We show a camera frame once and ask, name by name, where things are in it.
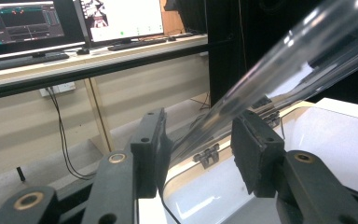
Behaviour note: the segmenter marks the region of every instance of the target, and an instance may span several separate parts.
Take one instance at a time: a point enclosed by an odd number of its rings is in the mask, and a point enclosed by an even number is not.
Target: wall
[[[83,81],[57,100],[68,146],[99,135]],[[58,115],[49,97],[30,91],[0,98],[0,174],[60,150]]]
[[[209,90],[208,58],[186,56],[96,77],[108,128],[139,119]],[[98,139],[83,81],[58,95],[68,147]],[[30,91],[0,98],[0,174],[61,150],[58,115],[49,97]]]

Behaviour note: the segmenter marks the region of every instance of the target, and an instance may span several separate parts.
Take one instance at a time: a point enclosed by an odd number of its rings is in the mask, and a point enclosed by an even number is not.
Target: power outlet
[[[56,94],[61,93],[61,92],[66,92],[66,91],[73,91],[74,89],[76,89],[75,82],[68,82],[68,83],[63,83],[58,86],[53,86],[54,93],[56,93]],[[39,91],[43,97],[49,96],[48,91],[46,91],[45,89],[40,89]]]

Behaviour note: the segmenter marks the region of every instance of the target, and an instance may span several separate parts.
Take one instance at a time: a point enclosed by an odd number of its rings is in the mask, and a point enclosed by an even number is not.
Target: metal hinge
[[[193,157],[194,162],[201,162],[204,169],[219,162],[219,144],[215,144],[213,147],[205,149],[203,152]]]
[[[279,110],[277,110],[272,101],[264,96],[260,100],[258,100],[255,104],[252,105],[251,110],[255,112],[258,116],[260,116],[270,128],[275,128],[281,122],[281,118],[279,117]]]

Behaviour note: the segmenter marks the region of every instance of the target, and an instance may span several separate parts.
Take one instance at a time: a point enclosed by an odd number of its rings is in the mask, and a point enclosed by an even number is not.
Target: monitor screen
[[[92,46],[164,33],[159,0],[80,0]]]
[[[84,44],[72,0],[0,0],[0,60]]]

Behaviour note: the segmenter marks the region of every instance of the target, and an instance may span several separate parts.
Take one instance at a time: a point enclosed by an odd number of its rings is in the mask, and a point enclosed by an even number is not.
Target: black mechanical arm
[[[172,141],[163,109],[147,113],[122,151],[103,157],[97,175],[63,195],[25,189],[0,208],[0,223],[139,223],[138,199],[161,194]],[[282,223],[358,223],[358,193],[343,187],[324,163],[284,142],[257,114],[233,121],[231,147],[249,193],[277,196]]]

